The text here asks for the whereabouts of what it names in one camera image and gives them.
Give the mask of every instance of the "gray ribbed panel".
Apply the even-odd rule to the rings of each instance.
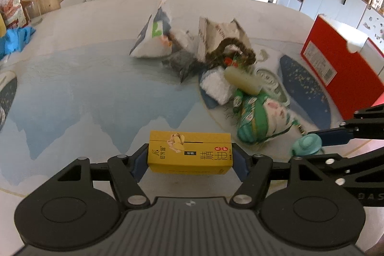
[[[362,256],[364,254],[354,246],[329,252],[293,248],[279,242],[266,232],[252,211],[231,208],[223,198],[159,198],[151,208],[128,213],[113,235],[92,247],[59,253],[28,246],[17,255]]]

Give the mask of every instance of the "white label sticker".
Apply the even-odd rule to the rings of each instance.
[[[324,84],[328,86],[337,72],[313,42],[308,43],[308,46],[304,50],[304,56],[316,70]]]

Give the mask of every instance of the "red shoe box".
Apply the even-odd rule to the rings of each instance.
[[[318,16],[301,56],[324,85],[343,119],[384,103],[384,54],[365,33]]]

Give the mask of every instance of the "blue cloth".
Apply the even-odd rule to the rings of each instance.
[[[31,26],[7,30],[6,34],[0,37],[0,59],[14,51],[22,51],[35,31]]]

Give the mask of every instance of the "teal lid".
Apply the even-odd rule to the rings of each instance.
[[[321,138],[314,133],[310,133],[309,135],[296,140],[292,145],[291,152],[293,155],[300,156],[316,154],[320,151],[321,145]]]

